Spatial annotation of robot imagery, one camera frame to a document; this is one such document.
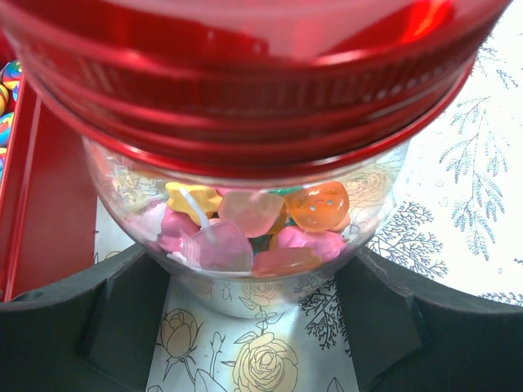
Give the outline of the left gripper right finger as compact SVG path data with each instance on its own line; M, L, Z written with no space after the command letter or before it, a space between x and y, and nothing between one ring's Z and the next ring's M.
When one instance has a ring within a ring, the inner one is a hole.
M361 391L520 391L522 309L366 248L334 275Z

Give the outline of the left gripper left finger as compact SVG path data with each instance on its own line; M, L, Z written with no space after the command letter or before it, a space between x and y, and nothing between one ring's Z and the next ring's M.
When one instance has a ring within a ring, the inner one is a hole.
M143 391L169 274L140 246L1 304L3 391Z

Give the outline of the clear glass jar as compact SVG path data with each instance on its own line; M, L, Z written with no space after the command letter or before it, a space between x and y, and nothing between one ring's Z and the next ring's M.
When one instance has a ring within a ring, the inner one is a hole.
M225 181L147 171L85 140L102 205L205 305L264 318L339 271L389 219L409 144L330 176Z

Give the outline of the red tray swirl lollipops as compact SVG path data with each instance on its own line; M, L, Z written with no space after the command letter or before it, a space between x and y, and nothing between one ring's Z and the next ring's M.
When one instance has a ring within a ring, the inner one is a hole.
M81 137L21 84L1 179L1 299L93 264L96 192Z

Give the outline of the red jar lid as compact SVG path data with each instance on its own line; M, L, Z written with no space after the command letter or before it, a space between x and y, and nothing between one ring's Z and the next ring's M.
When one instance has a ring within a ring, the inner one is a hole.
M504 1L4 1L27 82L86 138L193 176L334 172L458 94Z

